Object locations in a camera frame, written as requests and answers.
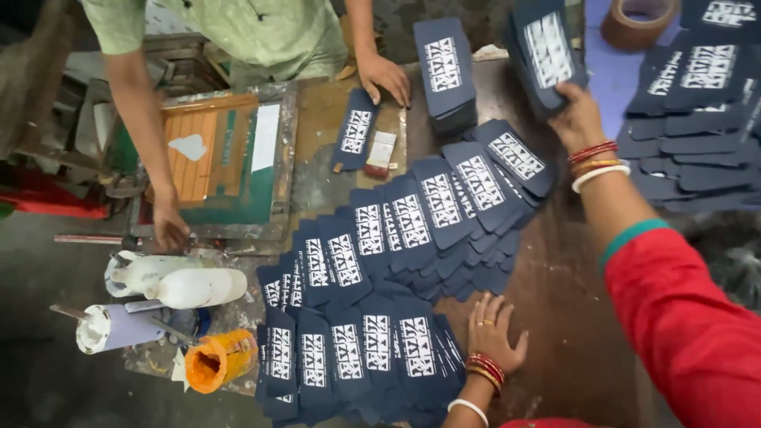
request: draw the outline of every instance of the white plastic bottle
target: white plastic bottle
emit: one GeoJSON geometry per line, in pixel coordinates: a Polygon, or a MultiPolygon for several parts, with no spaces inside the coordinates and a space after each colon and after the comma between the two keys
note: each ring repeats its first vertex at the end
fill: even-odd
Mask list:
{"type": "Polygon", "coordinates": [[[124,295],[138,295],[145,293],[149,287],[158,284],[166,275],[180,269],[191,267],[214,267],[212,260],[203,260],[194,257],[181,256],[141,256],[131,251],[120,251],[119,256],[129,260],[124,267],[116,267],[116,258],[112,259],[106,270],[106,283],[109,279],[114,283],[122,284],[121,290],[115,297],[124,295]]]}
{"type": "Polygon", "coordinates": [[[203,308],[240,299],[246,292],[246,274],[235,269],[182,269],[166,275],[145,291],[173,309],[203,308]]]}

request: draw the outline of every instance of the red top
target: red top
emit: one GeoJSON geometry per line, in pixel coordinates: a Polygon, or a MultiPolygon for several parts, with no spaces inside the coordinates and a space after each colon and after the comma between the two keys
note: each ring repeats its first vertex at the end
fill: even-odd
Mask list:
{"type": "MultiPolygon", "coordinates": [[[[604,272],[616,315],[653,383],[686,428],[761,426],[761,318],[727,300],[679,233],[640,229],[646,232],[613,249],[604,272]]],[[[522,426],[527,421],[502,428],[522,426]]]]}

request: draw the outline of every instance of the brown tape roll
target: brown tape roll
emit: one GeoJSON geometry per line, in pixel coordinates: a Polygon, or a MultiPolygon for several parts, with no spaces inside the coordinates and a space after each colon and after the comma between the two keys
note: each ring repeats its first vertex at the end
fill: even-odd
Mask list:
{"type": "Polygon", "coordinates": [[[680,0],[613,0],[600,34],[620,50],[647,49],[668,27],[679,6],[680,0]],[[643,16],[649,21],[635,21],[626,14],[643,16]]]}

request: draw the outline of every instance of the man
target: man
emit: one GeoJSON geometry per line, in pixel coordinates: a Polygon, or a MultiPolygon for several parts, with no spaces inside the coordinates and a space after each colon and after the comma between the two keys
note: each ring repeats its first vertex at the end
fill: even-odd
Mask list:
{"type": "MultiPolygon", "coordinates": [[[[333,77],[346,60],[341,27],[330,0],[152,0],[175,11],[236,60],[234,88],[268,81],[333,77]]],[[[164,127],[154,97],[142,40],[146,0],[82,0],[106,57],[106,74],[116,108],[135,143],[155,190],[153,221],[164,248],[181,247],[189,233],[177,210],[164,127]]],[[[345,0],[359,75],[377,104],[376,85],[409,106],[409,82],[378,55],[372,0],[345,0]]]]}

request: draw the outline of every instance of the blue surface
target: blue surface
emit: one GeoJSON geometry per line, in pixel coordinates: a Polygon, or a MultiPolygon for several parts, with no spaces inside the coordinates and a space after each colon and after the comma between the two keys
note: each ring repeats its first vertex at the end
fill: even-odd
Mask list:
{"type": "MultiPolygon", "coordinates": [[[[608,138],[618,135],[624,121],[626,106],[634,97],[639,84],[639,66],[645,52],[627,53],[609,45],[600,35],[600,25],[608,14],[611,0],[586,0],[584,16],[584,61],[590,73],[589,88],[600,105],[603,131],[608,138]]],[[[668,45],[679,33],[680,16],[671,21],[658,39],[668,45]]]]}

